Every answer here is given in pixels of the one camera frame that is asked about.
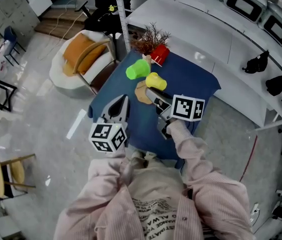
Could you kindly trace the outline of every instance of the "wooden platform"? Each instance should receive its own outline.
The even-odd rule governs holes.
[[[59,17],[57,27],[51,32],[50,35],[56,38],[62,38],[71,27],[74,20],[79,17],[81,13],[82,12],[80,11],[75,12],[74,9],[67,9],[66,12],[65,9],[50,9],[42,16],[41,23],[37,25],[34,30],[36,32],[48,35],[56,27],[57,18]],[[86,16],[84,14],[81,15],[66,34],[64,39],[69,40],[78,32],[80,32],[84,28],[85,20]]]

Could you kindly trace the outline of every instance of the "pink sleeve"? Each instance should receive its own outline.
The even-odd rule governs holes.
[[[78,198],[59,216],[54,240],[90,240],[96,237],[95,224],[106,205],[118,192],[122,149],[112,158],[94,159],[88,171],[88,182]]]
[[[206,143],[193,137],[183,121],[174,121],[168,130],[178,156],[187,162],[186,184],[193,189],[193,201],[202,221],[221,240],[254,239],[245,186],[222,175],[205,160]]]

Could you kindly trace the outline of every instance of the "blue tablecloth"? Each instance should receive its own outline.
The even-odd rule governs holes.
[[[136,80],[126,77],[126,69],[141,57],[136,51],[131,51],[126,56],[92,101],[88,116],[96,122],[105,105],[119,95],[127,94],[130,99],[129,143],[138,149],[156,153],[160,159],[178,160],[173,140],[165,140],[156,128],[158,115],[155,106],[141,103],[135,96],[137,83],[143,81],[145,77]],[[214,92],[221,88],[211,73],[172,52],[169,53],[163,67],[153,64],[151,71],[157,72],[167,81],[165,93],[171,96],[177,94],[204,99],[205,107]],[[197,125],[198,122],[194,125],[191,123],[188,129],[194,132]]]

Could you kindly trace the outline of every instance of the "black table frame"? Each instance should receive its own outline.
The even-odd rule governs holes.
[[[7,111],[11,112],[12,111],[12,109],[11,109],[11,97],[14,94],[14,92],[17,90],[17,87],[0,80],[0,88],[5,90],[5,95],[6,95],[6,98],[5,98],[5,101],[3,102],[3,104],[0,103],[0,110],[7,110]]]

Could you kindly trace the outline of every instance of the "white cube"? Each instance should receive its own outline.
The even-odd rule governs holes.
[[[190,122],[200,121],[203,116],[204,104],[204,99],[175,94],[173,96],[171,117]]]
[[[115,153],[124,144],[127,136],[121,123],[93,123],[89,141],[96,151]]]

